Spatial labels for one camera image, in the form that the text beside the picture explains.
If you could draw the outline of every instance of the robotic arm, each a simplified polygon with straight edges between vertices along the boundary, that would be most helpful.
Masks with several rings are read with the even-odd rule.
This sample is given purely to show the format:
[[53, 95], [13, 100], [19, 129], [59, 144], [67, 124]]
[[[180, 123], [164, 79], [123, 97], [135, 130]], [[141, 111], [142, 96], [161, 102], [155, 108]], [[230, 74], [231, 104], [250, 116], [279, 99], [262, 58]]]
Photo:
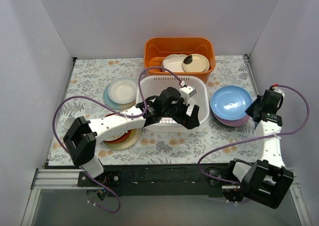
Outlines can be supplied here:
[[[110, 136], [158, 123], [163, 117], [171, 117], [187, 129], [199, 126], [199, 106], [194, 105], [191, 113], [188, 111], [189, 98], [194, 94], [196, 89], [192, 86], [184, 86], [179, 90], [168, 87], [159, 96], [147, 98], [147, 112], [137, 118], [111, 115], [86, 120], [83, 116], [78, 117], [63, 137], [73, 164], [81, 166], [91, 177], [96, 178], [104, 172], [104, 167], [94, 154], [95, 145]], [[140, 115], [143, 113], [143, 107], [144, 104], [139, 103], [122, 114]]]
[[[266, 90], [247, 108], [246, 113], [257, 125], [257, 136], [278, 134], [282, 119], [276, 115], [285, 94], [278, 88]], [[240, 182], [240, 194], [276, 209], [291, 186], [294, 175], [286, 170], [280, 151], [280, 137], [259, 142], [258, 160], [253, 164], [234, 159], [229, 164], [229, 178]]]

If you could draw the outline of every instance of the gray wall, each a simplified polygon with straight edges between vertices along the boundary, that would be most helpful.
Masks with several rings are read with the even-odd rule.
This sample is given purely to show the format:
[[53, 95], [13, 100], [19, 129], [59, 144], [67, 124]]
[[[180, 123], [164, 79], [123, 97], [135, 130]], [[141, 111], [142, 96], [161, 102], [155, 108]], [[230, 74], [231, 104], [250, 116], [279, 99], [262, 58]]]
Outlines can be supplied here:
[[203, 36], [250, 53], [278, 0], [41, 0], [71, 56], [142, 57], [157, 36]]
[[0, 225], [20, 225], [72, 59], [40, 0], [0, 1]]
[[[311, 107], [302, 132], [285, 136], [285, 162], [301, 181], [301, 193], [313, 225], [319, 225], [319, 0], [279, 0], [251, 54], [254, 76], [262, 93], [272, 83], [300, 90]], [[283, 130], [296, 128], [305, 117], [301, 99], [286, 91]]]

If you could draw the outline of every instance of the table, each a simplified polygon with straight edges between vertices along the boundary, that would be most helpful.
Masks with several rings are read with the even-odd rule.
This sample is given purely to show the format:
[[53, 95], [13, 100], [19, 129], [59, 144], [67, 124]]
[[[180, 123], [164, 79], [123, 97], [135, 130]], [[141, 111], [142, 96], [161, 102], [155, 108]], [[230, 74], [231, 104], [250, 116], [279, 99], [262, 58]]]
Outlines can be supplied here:
[[[83, 95], [103, 102], [103, 91], [108, 84], [120, 77], [137, 80], [143, 68], [143, 58], [76, 60], [66, 98]], [[255, 99], [256, 94], [242, 56], [216, 56], [216, 68], [206, 84], [208, 98], [217, 89], [227, 85], [243, 87]], [[65, 104], [59, 116], [58, 136], [62, 139], [67, 132], [63, 123], [70, 116], [83, 115], [86, 119], [92, 119], [108, 113], [106, 109], [88, 100], [71, 100]], [[95, 153], [105, 165], [193, 164], [201, 155], [214, 148], [254, 136], [252, 120], [240, 127], [225, 128], [218, 125], [210, 115], [205, 123], [190, 132], [163, 133], [142, 129], [138, 142], [132, 147], [115, 151], [101, 143], [96, 146]], [[251, 142], [215, 152], [204, 159], [203, 163], [228, 163], [234, 158], [255, 162], [257, 153], [257, 143]], [[49, 166], [73, 165], [68, 153], [55, 139], [48, 160]]]

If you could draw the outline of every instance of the white tray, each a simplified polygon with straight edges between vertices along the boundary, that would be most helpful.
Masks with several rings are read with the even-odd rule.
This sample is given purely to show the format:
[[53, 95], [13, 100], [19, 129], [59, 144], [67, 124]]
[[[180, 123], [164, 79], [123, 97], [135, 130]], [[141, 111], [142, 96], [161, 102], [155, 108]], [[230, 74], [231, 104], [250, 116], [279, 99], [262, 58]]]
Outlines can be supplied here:
[[[209, 116], [209, 104], [206, 85], [199, 78], [194, 76], [179, 77], [183, 81], [185, 81], [187, 85], [191, 85], [196, 88], [196, 94], [190, 98], [190, 107], [188, 108], [187, 112], [191, 113], [192, 106], [198, 105], [198, 120], [199, 123], [202, 124], [207, 120]], [[158, 75], [149, 76], [141, 80], [141, 88], [145, 99], [149, 96], [159, 96], [160, 93], [168, 87], [179, 89], [180, 85], [178, 84], [178, 80], [175, 77], [163, 77]], [[141, 101], [141, 94], [138, 90], [136, 103], [140, 103]], [[159, 123], [149, 125], [146, 128], [149, 131], [155, 132], [188, 132], [196, 130], [196, 128], [187, 130], [184, 126], [176, 123], [174, 120], [167, 117], [162, 118]]]

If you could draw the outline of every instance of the gray floor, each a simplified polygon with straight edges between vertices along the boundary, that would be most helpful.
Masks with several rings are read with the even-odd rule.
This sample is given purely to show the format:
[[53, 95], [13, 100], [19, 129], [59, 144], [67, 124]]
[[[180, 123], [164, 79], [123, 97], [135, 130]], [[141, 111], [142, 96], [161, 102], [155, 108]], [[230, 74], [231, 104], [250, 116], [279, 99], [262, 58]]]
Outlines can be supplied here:
[[[122, 197], [122, 209], [111, 215], [86, 202], [85, 190], [41, 190], [34, 226], [298, 226], [290, 192], [277, 210], [255, 202], [233, 205], [205, 196]], [[104, 205], [116, 207], [114, 198]]]

